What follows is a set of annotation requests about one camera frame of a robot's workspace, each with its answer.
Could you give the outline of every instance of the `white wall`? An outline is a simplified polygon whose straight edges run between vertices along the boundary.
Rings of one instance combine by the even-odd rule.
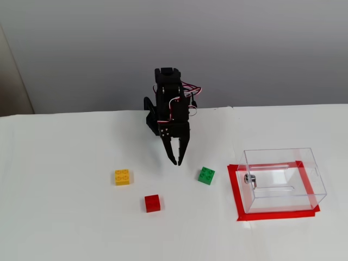
[[[348,103],[346,0],[1,0],[37,113],[142,109],[153,70],[198,106]]]
[[[0,116],[32,113],[33,108],[0,26]]]

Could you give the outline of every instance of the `clear plastic box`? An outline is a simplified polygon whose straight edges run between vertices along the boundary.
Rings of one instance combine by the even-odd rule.
[[[326,196],[310,148],[244,151],[236,174],[245,213],[311,210]]]

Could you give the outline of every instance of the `white table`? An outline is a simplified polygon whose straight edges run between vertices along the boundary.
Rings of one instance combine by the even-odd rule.
[[[0,260],[347,260],[347,113],[200,109],[180,167],[145,111],[0,118]],[[328,193],[321,212],[236,222],[227,165],[246,149],[290,147],[313,149]],[[211,186],[196,180],[202,166],[216,171]],[[134,183],[116,187],[116,169]],[[145,213],[153,194],[164,209]]]

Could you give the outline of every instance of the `lego brick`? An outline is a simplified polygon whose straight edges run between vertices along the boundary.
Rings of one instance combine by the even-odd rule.
[[[161,205],[159,203],[159,196],[152,195],[145,197],[146,212],[160,211]]]
[[[198,181],[210,185],[213,180],[214,173],[214,170],[203,167],[200,176],[198,177]]]
[[[116,170],[115,184],[116,186],[129,185],[129,170]]]

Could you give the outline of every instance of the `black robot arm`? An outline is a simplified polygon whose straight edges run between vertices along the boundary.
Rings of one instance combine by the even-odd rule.
[[[150,111],[146,124],[155,135],[161,137],[167,155],[175,165],[177,162],[173,155],[171,138],[179,138],[180,166],[190,140],[188,119],[191,96],[185,96],[181,73],[176,68],[155,69],[154,74],[157,83],[157,106],[153,106],[148,97],[144,98],[144,109]]]

